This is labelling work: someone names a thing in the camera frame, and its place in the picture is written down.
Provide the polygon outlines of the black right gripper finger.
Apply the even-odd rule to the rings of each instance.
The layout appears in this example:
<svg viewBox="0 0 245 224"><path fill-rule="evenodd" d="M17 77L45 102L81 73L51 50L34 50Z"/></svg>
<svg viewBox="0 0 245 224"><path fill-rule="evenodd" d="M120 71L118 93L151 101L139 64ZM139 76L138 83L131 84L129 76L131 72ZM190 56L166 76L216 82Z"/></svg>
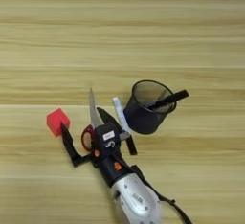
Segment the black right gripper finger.
<svg viewBox="0 0 245 224"><path fill-rule="evenodd" d="M74 145L73 145L73 138L69 132L69 129L64 124L61 125L61 136L62 136L63 144L75 168L91 160L90 154L81 156L80 154L76 152Z"/></svg>
<svg viewBox="0 0 245 224"><path fill-rule="evenodd" d="M112 123L117 127L120 133L123 133L122 127L119 125L119 123L116 121L114 117L112 117L107 111L105 111L103 108L98 107L97 108L102 120L104 123Z"/></svg>

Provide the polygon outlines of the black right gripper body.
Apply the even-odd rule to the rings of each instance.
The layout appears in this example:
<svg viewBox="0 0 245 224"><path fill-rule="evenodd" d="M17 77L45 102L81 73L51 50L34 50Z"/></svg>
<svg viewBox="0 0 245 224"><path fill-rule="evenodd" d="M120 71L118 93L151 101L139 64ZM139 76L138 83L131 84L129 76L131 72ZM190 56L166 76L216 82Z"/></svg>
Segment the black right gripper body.
<svg viewBox="0 0 245 224"><path fill-rule="evenodd" d="M109 131L108 135L109 139L105 140L105 133L95 132L91 160L94 167L100 171L106 185L111 188L118 180L132 172L121 154L122 141L128 141L130 134Z"/></svg>

